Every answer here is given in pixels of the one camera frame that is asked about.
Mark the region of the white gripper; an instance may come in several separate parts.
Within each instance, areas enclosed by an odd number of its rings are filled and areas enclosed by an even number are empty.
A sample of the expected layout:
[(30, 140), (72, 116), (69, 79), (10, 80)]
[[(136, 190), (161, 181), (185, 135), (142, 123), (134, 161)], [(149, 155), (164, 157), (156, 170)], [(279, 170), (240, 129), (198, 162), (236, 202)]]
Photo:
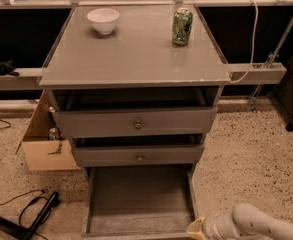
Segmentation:
[(230, 212), (214, 213), (205, 219), (200, 217), (191, 222), (186, 233), (193, 240), (233, 240), (233, 220)]

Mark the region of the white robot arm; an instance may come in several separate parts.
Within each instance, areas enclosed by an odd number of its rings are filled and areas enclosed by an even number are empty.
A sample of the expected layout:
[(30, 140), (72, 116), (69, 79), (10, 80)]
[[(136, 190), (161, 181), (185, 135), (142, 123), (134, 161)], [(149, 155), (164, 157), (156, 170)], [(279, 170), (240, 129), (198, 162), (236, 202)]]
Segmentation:
[(293, 224), (247, 203), (229, 212), (200, 217), (188, 225), (186, 232), (194, 240), (293, 240)]

